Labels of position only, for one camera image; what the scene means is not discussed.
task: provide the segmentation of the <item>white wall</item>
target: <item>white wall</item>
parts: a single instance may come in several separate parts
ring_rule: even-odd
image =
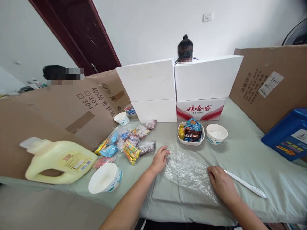
[[[202,59],[281,45],[306,13],[303,0],[94,0],[122,65],[177,57],[184,34]],[[211,22],[202,15],[213,12]]]
[[[24,86],[24,84],[0,66],[0,94],[12,94],[12,91],[18,91]]]
[[[0,66],[25,84],[31,78],[46,83],[47,65],[77,68],[28,0],[0,1],[0,31]]]

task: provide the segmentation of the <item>human hand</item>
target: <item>human hand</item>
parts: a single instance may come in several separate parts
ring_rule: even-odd
[[[241,200],[231,177],[219,166],[208,167],[212,186],[227,206]]]
[[[157,151],[156,155],[153,158],[153,162],[148,168],[152,171],[155,176],[158,175],[166,166],[166,154],[170,154],[168,150],[166,150],[167,146],[164,145]]]

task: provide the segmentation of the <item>white plastic knife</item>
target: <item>white plastic knife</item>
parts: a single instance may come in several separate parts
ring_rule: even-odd
[[[242,180],[241,178],[237,177],[236,175],[232,174],[231,172],[224,170],[230,177],[238,181],[240,184],[244,185],[247,187],[249,190],[251,190],[253,193],[256,193],[258,196],[261,196],[263,198],[266,198],[266,194],[261,191],[260,189],[256,188],[255,186],[250,185],[246,181]]]

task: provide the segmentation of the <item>electrical outlet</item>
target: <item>electrical outlet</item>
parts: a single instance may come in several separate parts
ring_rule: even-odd
[[[204,13],[202,16],[202,22],[212,21],[213,13]]]

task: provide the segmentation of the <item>cardboard box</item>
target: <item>cardboard box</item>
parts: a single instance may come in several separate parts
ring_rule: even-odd
[[[175,99],[131,103],[142,123],[148,120],[157,120],[157,122],[177,122]]]
[[[228,97],[243,56],[227,55],[175,65],[177,101]]]
[[[193,101],[177,101],[177,119],[219,120],[226,98],[215,98]]]
[[[235,54],[244,59],[229,97],[265,134],[293,109],[307,107],[307,45]]]
[[[131,101],[175,99],[174,59],[116,68]]]
[[[68,140],[94,150],[118,124],[130,103],[115,70],[0,100],[0,176],[24,179],[33,158],[19,146],[29,137]],[[59,175],[48,170],[45,175]]]

